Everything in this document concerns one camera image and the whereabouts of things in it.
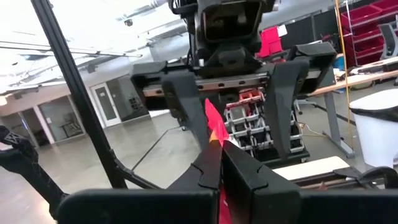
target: white trash can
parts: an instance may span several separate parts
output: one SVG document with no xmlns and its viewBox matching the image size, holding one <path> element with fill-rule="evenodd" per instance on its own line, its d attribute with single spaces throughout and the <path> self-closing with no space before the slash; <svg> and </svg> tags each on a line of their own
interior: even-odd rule
<svg viewBox="0 0 398 224">
<path fill-rule="evenodd" d="M 365 96 L 351 102 L 349 108 L 365 163 L 393 167 L 398 156 L 398 89 Z"/>
</svg>

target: door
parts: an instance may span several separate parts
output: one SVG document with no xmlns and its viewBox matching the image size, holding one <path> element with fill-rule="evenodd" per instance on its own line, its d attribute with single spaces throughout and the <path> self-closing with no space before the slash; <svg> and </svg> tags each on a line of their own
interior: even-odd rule
<svg viewBox="0 0 398 224">
<path fill-rule="evenodd" d="M 91 89 L 94 97 L 96 98 L 102 119 L 105 122 L 105 126 L 108 127 L 119 124 L 121 122 L 120 117 L 109 92 L 108 86 L 104 83 L 93 86 Z"/>
</svg>

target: white lid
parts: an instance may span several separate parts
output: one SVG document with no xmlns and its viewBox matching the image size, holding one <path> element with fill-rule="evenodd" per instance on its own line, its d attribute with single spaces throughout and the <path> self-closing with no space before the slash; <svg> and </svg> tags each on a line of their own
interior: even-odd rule
<svg viewBox="0 0 398 224">
<path fill-rule="evenodd" d="M 349 103 L 351 109 L 382 110 L 398 106 L 398 88 L 370 94 Z"/>
</svg>

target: security camera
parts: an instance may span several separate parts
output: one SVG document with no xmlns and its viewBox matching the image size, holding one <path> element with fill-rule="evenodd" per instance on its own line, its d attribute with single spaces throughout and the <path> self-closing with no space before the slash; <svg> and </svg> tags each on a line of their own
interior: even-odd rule
<svg viewBox="0 0 398 224">
<path fill-rule="evenodd" d="M 131 27 L 132 26 L 132 20 L 131 19 L 127 19 L 124 21 L 124 25 Z"/>
</svg>

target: desk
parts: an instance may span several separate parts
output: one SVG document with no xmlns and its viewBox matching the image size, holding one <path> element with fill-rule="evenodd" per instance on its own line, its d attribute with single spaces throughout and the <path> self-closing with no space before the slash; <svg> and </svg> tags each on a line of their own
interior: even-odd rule
<svg viewBox="0 0 398 224">
<path fill-rule="evenodd" d="M 326 174 L 336 169 L 349 167 L 349 165 L 338 156 L 319 159 L 294 166 L 274 169 L 273 171 L 288 180 L 295 180 L 313 175 Z"/>
<path fill-rule="evenodd" d="M 355 75 L 347 78 L 347 85 L 353 86 L 378 79 L 386 79 L 396 76 L 398 76 L 398 70 L 392 72 L 375 73 L 371 75 Z M 335 101 L 333 99 L 333 91 L 345 87 L 346 87 L 346 81 L 340 81 L 336 82 L 336 84 L 334 85 L 319 88 L 315 90 L 313 93 L 309 94 L 309 96 L 323 94 L 325 98 L 326 111 L 328 113 L 330 135 L 325 132 L 323 132 L 323 134 L 329 137 L 329 139 L 346 154 L 347 158 L 352 158 L 355 156 L 355 152 L 349 145 L 347 145 L 347 143 L 341 140 L 340 130 L 337 123 Z"/>
</svg>

